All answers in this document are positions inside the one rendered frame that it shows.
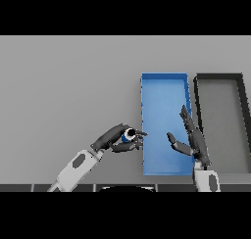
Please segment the blue bin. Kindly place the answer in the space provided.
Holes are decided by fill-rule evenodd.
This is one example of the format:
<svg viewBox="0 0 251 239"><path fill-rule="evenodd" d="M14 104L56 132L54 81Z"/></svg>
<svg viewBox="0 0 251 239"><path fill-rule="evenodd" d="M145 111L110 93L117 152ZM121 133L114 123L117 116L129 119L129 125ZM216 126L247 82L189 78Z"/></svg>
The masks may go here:
<svg viewBox="0 0 251 239"><path fill-rule="evenodd" d="M167 133L188 144L180 112L185 106L192 114L188 74L186 72L143 72L141 88L141 129L143 138L143 174L147 176L191 175L194 158L171 147Z"/></svg>

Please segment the dark grey bin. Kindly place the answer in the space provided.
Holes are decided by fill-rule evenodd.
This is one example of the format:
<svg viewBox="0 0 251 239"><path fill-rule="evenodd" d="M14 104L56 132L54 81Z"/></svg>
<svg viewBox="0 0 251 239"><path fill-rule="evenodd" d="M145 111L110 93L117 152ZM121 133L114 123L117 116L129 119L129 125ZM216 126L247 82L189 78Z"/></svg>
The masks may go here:
<svg viewBox="0 0 251 239"><path fill-rule="evenodd" d="M251 116L243 74L198 73L193 82L211 168L218 173L251 173Z"/></svg>

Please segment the blue pipe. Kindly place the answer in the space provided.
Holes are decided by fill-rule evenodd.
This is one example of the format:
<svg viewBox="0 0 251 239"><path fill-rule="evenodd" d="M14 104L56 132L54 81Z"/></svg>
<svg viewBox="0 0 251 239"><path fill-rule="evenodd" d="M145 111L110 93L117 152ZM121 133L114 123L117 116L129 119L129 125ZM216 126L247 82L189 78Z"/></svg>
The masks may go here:
<svg viewBox="0 0 251 239"><path fill-rule="evenodd" d="M122 141L124 143L131 142L135 138L135 129L128 128L125 133L122 135Z"/></svg>

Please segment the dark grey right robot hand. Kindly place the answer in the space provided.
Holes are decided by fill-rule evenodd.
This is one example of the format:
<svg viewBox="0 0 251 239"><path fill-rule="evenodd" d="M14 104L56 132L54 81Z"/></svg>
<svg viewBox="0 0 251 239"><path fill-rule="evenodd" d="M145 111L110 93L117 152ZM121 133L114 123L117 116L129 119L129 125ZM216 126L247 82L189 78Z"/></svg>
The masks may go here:
<svg viewBox="0 0 251 239"><path fill-rule="evenodd" d="M174 135L168 132L167 136L171 147L186 156L193 156L203 167L210 166L212 163L209 159L208 146L201 130L195 126L191 114L185 106L182 106L179 115L182 118L189 144L184 144L176 140Z"/></svg>

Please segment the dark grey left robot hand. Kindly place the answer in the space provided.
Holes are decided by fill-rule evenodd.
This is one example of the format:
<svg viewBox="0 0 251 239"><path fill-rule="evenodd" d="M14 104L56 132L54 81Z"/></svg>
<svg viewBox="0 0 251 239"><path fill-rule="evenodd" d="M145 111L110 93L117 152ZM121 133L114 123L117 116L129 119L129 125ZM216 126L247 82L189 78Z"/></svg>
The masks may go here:
<svg viewBox="0 0 251 239"><path fill-rule="evenodd" d="M102 134L90 147L98 152L99 150L112 149L114 153L132 151L133 149L139 149L143 143L140 142L144 136L147 136L146 132L140 131L135 128L135 138L128 143L117 143L128 128L133 128L126 123L120 123L111 127L108 131Z"/></svg>

